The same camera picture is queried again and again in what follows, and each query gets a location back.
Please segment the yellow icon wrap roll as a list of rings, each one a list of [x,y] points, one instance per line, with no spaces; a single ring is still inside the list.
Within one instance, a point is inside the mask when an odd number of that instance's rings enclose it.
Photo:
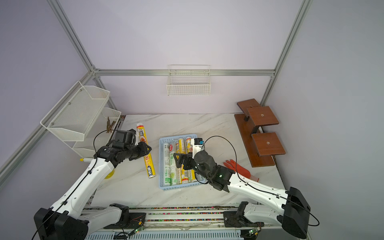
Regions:
[[[142,123],[137,124],[137,131],[139,134],[139,142],[148,144],[146,129]],[[153,163],[150,147],[146,147],[145,150],[146,152],[144,155],[144,162],[145,162],[148,178],[151,179],[156,176],[155,166]]]

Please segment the white green grape wrap roll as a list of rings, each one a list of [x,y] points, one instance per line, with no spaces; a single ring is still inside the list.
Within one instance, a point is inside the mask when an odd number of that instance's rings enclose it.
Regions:
[[[180,178],[179,178],[179,169],[176,166],[176,161],[174,158],[174,153],[176,153],[176,143],[171,142],[170,143],[170,169],[171,169],[171,185],[179,185],[180,184]]]

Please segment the yellow red chef wrap roll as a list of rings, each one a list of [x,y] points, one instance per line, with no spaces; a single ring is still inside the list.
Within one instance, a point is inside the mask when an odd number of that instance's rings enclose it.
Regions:
[[[185,140],[183,138],[178,139],[179,150],[178,153],[186,154]],[[181,183],[186,184],[189,182],[189,177],[186,175],[183,165],[180,168]]]

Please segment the yellow blue label wrap roll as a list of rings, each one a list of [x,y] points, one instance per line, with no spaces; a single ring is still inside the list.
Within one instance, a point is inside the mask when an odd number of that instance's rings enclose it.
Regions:
[[[186,152],[187,152],[187,154],[193,152],[192,137],[191,136],[188,136],[187,139],[186,139]],[[196,181],[196,177],[194,175],[194,170],[188,170],[187,172],[188,172],[188,175],[189,175],[189,182],[190,183],[195,182]]]

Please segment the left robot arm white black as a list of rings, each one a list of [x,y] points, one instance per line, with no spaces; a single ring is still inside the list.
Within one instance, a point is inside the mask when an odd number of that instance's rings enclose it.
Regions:
[[[151,150],[146,142],[136,141],[135,130],[116,131],[113,140],[95,150],[89,166],[69,190],[49,208],[36,212],[34,236],[41,240],[84,240],[108,226],[124,229],[135,225],[137,220],[125,205],[114,203],[87,216],[82,216],[82,211],[102,181],[120,163],[140,159]]]

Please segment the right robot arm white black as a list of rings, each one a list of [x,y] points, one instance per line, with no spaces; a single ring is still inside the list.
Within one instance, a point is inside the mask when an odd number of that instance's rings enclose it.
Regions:
[[[206,179],[206,184],[218,191],[236,193],[269,207],[274,221],[290,235],[306,239],[311,207],[300,190],[275,189],[252,181],[232,169],[218,165],[212,156],[202,150],[194,154],[174,154],[176,165],[184,170],[194,170]]]

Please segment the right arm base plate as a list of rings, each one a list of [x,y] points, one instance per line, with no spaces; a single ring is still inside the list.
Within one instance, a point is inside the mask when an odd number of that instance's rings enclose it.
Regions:
[[[264,222],[252,223],[243,215],[238,215],[236,211],[223,212],[224,225],[226,228],[245,228],[245,227],[264,227]]]

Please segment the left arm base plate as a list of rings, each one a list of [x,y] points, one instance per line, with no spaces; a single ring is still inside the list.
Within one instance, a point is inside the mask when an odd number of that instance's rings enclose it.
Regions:
[[[108,225],[104,229],[138,229],[144,225],[146,215],[146,213],[129,213],[123,216],[116,224]]]

